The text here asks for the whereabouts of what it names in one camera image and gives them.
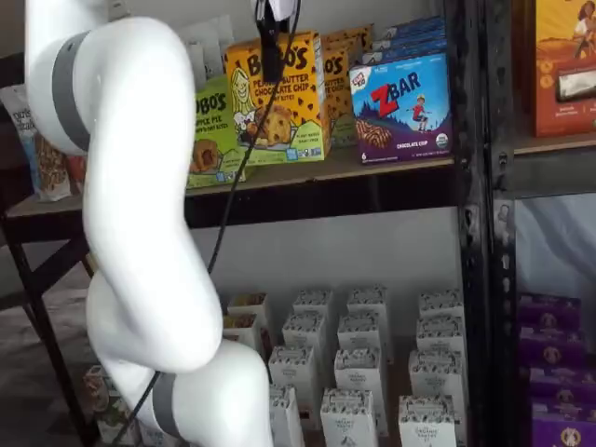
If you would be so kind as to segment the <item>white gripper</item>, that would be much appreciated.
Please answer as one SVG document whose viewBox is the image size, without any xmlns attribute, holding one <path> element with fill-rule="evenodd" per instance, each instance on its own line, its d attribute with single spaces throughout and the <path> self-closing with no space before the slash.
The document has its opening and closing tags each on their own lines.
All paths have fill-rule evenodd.
<svg viewBox="0 0 596 447">
<path fill-rule="evenodd" d="M 278 36 L 286 33 L 286 20 L 298 9 L 297 0 L 256 1 L 254 19 L 260 35 L 264 81 L 278 81 L 282 77 L 281 51 Z"/>
</svg>

